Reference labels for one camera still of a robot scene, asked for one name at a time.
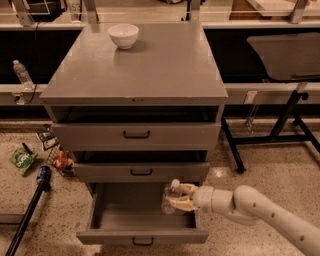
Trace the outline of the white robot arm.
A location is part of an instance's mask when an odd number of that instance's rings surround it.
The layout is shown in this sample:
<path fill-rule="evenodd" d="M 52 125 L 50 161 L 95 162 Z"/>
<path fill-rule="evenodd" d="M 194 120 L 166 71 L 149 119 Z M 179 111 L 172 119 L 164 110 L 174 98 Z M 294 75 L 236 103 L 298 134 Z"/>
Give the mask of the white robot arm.
<path fill-rule="evenodd" d="M 305 256 L 320 256 L 320 229 L 253 187 L 241 185 L 231 191 L 173 180 L 164 189 L 163 200 L 169 205 L 168 214 L 175 208 L 186 212 L 218 213 L 242 225 L 255 225 L 263 220 Z"/>

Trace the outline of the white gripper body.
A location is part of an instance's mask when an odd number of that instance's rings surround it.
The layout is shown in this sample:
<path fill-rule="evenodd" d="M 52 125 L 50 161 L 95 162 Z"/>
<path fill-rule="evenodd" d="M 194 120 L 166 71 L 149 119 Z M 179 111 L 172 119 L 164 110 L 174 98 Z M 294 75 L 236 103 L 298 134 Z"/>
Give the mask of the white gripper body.
<path fill-rule="evenodd" d="M 212 212 L 212 195 L 214 188 L 210 186 L 200 186 L 194 192 L 192 196 L 192 201 L 194 206 L 203 211 L 204 213 Z"/>

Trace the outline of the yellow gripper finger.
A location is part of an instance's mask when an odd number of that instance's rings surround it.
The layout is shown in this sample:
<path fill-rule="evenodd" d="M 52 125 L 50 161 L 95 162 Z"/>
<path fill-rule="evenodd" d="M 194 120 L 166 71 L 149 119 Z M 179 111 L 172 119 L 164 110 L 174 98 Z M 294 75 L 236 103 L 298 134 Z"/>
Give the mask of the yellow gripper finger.
<path fill-rule="evenodd" d="M 187 196 L 181 198 L 168 197 L 167 200 L 172 207 L 182 211 L 191 212 L 198 209 L 193 201 Z"/>
<path fill-rule="evenodd" d="M 191 183 L 181 183 L 179 189 L 183 195 L 192 197 L 193 193 L 198 189 L 198 187 Z"/>

